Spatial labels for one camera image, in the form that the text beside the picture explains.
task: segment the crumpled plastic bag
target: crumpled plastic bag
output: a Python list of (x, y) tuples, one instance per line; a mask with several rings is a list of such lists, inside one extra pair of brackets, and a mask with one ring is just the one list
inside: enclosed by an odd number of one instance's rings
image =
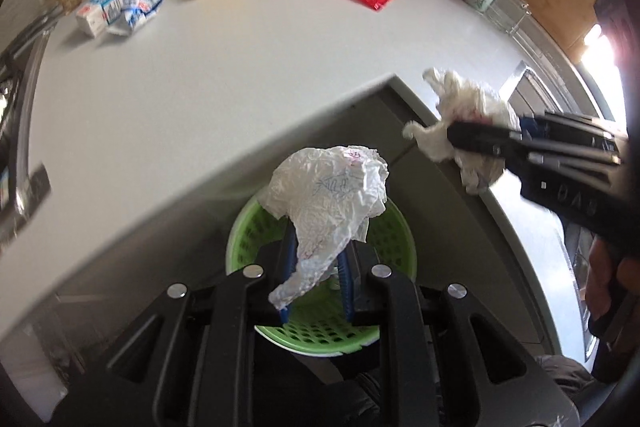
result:
[(289, 216), (298, 236), (298, 262), (269, 301), (281, 310), (313, 288), (351, 239), (364, 241), (369, 217), (385, 211), (386, 162), (361, 146), (302, 149), (284, 160), (258, 202)]
[(520, 120), (513, 107), (488, 86), (464, 80), (455, 71), (442, 73), (434, 68), (425, 71), (427, 81), (440, 101), (436, 106), (442, 118), (428, 128), (412, 121), (402, 135), (413, 139), (429, 159), (442, 162), (453, 158), (460, 167), (460, 177), (469, 194), (489, 188), (504, 172), (504, 160), (454, 149), (447, 139), (447, 127), (453, 121), (473, 121), (520, 130)]

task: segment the blue and white wrapper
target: blue and white wrapper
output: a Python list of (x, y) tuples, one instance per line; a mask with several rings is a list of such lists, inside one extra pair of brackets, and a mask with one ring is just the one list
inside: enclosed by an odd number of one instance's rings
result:
[(156, 16), (163, 0), (130, 0), (122, 6), (118, 19), (107, 28), (114, 35), (129, 36)]

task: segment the white countertop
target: white countertop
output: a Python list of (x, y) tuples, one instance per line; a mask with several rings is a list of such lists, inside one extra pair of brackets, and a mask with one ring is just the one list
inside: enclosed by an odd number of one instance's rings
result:
[(499, 89), (523, 58), (461, 0), (166, 0), (130, 39), (61, 20), (30, 137), (52, 192), (0, 256), (0, 338), (107, 242), (336, 103), (396, 75), (436, 113), (426, 68)]

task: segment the white plastic bag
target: white plastic bag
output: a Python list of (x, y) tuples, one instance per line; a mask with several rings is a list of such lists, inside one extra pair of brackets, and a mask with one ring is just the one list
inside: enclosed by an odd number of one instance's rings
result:
[(313, 288), (351, 239), (364, 241), (369, 217), (385, 211), (386, 162), (360, 146), (302, 149), (284, 160), (258, 202), (289, 216), (298, 236), (296, 271), (269, 295), (283, 309)]
[(463, 80), (454, 71), (442, 73), (432, 68), (422, 77), (440, 97), (436, 107), (442, 120), (429, 128), (409, 122), (402, 135), (407, 139), (415, 138), (418, 148), (434, 162), (453, 158), (460, 167), (462, 184), (469, 194), (486, 190), (504, 172), (504, 160), (454, 149), (447, 140), (447, 127), (453, 121), (462, 120), (520, 130), (515, 111), (490, 87)]

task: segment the human hand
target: human hand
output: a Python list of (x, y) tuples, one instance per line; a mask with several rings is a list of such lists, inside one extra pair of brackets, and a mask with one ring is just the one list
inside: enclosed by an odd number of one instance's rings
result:
[[(599, 319), (609, 311), (611, 296), (609, 282), (614, 276), (614, 266), (607, 250), (607, 244), (596, 239), (589, 254), (589, 274), (584, 300), (594, 319)], [(631, 293), (640, 295), (640, 261), (625, 257), (616, 270), (620, 284)]]

